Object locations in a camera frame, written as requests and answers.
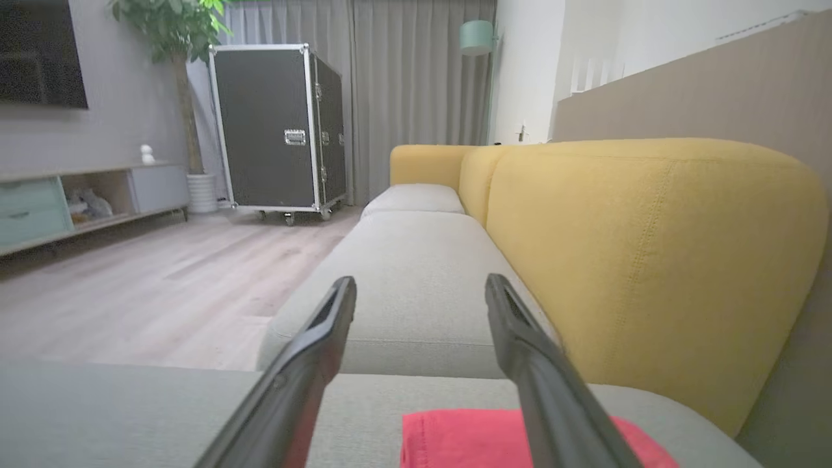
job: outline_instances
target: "curtain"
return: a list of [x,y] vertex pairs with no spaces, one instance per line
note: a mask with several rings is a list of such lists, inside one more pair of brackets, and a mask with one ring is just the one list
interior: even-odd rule
[[[463,56],[458,36],[464,22],[493,21],[495,10],[496,0],[232,3],[225,24],[233,35],[223,43],[308,42],[341,73],[348,201],[363,205],[389,186],[396,145],[482,142],[488,56]],[[206,112],[210,88],[197,89],[195,79],[204,67],[192,68],[197,121],[215,129],[213,112]],[[216,130],[208,133],[214,141],[201,143],[203,159],[219,158]],[[206,161],[206,167],[217,164]]]

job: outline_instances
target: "door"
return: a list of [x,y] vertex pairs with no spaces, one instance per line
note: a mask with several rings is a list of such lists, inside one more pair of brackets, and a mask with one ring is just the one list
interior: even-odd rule
[[303,51],[219,50],[213,61],[234,203],[312,207]]
[[320,87],[319,134],[321,179],[324,203],[347,192],[346,160],[344,158],[344,103],[341,100],[341,76],[315,57],[317,83]]
[[184,167],[135,167],[130,170],[130,174],[137,212],[158,212],[188,204],[188,182]]

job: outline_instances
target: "white planter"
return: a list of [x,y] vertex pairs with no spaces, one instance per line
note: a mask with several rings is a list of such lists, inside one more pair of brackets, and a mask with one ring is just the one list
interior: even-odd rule
[[212,213],[217,210],[216,187],[213,174],[188,174],[188,193],[191,213]]

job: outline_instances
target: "green leaves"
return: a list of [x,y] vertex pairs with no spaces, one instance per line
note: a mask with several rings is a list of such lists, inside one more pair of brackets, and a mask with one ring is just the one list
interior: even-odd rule
[[168,3],[171,5],[173,13],[176,15],[182,14],[182,0],[168,0]]
[[215,13],[225,13],[225,0],[110,0],[112,16],[127,20],[147,37],[153,62],[187,55],[208,61],[220,31],[231,34]]

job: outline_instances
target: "mint green drawer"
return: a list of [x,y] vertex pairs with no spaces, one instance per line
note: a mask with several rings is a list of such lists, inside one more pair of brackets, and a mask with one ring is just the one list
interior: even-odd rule
[[42,207],[62,207],[57,178],[0,183],[0,216]]
[[0,246],[34,241],[68,230],[62,207],[0,214]]

